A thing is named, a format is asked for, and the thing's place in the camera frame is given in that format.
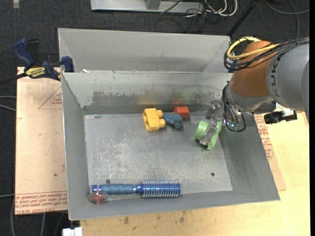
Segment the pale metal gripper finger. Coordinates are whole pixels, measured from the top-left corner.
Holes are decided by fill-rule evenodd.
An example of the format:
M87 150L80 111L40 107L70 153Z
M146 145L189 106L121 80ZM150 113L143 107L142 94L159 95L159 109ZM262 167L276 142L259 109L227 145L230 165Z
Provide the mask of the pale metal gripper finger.
M218 139L218 125L212 125L210 122L200 122L202 136L199 143L202 145L215 145Z

